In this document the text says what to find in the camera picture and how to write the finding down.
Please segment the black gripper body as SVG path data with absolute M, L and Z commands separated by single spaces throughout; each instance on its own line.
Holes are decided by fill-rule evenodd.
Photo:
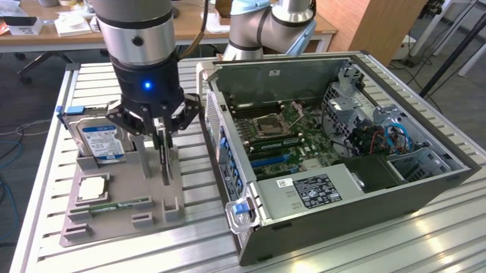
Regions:
M 131 65 L 111 58 L 122 90 L 122 105 L 142 115 L 147 107 L 155 118 L 171 115 L 184 101 L 179 82 L 178 55 L 152 65 Z

